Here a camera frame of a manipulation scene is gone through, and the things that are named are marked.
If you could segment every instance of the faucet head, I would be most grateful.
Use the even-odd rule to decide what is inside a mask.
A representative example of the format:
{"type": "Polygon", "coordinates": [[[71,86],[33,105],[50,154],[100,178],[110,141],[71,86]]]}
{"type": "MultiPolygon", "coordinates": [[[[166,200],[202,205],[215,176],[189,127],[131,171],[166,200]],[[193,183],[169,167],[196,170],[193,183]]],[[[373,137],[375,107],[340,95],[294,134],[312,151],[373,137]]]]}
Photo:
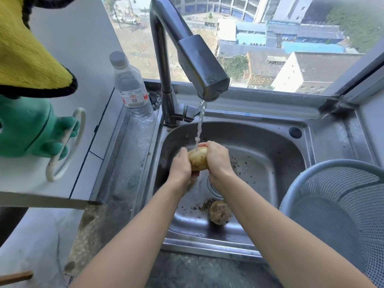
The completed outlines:
{"type": "Polygon", "coordinates": [[[181,39],[177,43],[177,56],[180,66],[202,100],[215,101],[228,90],[228,75],[200,35],[181,39]]]}

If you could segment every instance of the window glass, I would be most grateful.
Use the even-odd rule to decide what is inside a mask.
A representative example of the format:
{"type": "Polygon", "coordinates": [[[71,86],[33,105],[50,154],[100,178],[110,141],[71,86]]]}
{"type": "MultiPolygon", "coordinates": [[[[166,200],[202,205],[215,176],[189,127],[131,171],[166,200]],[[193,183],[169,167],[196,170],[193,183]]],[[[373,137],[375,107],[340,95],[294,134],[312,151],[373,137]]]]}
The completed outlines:
{"type": "MultiPolygon", "coordinates": [[[[144,78],[159,79],[151,0],[103,0],[121,47],[144,78]]],[[[231,85],[319,94],[384,35],[384,0],[171,0],[231,85]]],[[[173,81],[189,82],[168,39],[173,81]]]]}

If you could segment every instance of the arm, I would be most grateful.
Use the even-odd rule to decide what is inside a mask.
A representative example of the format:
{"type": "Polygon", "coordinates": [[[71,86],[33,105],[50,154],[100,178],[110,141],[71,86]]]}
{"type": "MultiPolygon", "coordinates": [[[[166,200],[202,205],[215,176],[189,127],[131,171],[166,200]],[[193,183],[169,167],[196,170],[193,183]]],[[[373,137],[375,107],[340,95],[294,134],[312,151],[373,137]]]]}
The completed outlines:
{"type": "Polygon", "coordinates": [[[285,288],[375,287],[345,258],[238,178],[225,147],[206,145],[211,183],[285,288]]]}
{"type": "Polygon", "coordinates": [[[190,178],[188,152],[182,148],[166,183],[93,258],[71,288],[144,287],[190,178]]]}

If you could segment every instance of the chrome faucet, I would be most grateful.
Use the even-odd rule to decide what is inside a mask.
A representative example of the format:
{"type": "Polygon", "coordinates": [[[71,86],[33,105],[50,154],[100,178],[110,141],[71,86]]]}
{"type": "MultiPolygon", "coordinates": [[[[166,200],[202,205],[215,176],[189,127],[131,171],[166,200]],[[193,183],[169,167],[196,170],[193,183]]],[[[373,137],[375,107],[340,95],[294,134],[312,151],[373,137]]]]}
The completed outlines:
{"type": "Polygon", "coordinates": [[[229,77],[200,35],[193,35],[170,0],[152,0],[150,22],[161,80],[164,124],[176,127],[180,120],[192,122],[199,113],[194,106],[180,104],[172,88],[167,35],[177,49],[179,64],[204,101],[215,101],[228,90],[229,77]]]}

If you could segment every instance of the dirt ground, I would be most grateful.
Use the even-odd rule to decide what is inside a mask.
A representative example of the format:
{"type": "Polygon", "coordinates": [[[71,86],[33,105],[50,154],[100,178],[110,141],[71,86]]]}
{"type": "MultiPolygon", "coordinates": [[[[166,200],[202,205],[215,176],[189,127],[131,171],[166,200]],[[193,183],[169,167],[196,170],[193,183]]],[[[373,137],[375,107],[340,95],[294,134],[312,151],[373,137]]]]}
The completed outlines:
{"type": "MultiPolygon", "coordinates": [[[[144,78],[159,79],[150,25],[147,23],[138,26],[123,24],[124,28],[119,28],[118,23],[114,21],[112,21],[112,25],[129,62],[141,71],[144,78]]],[[[215,52],[217,37],[214,30],[192,29],[192,32],[200,34],[212,52],[215,52]]],[[[168,53],[171,79],[173,81],[188,82],[177,60],[176,48],[169,38],[168,53]]]]}

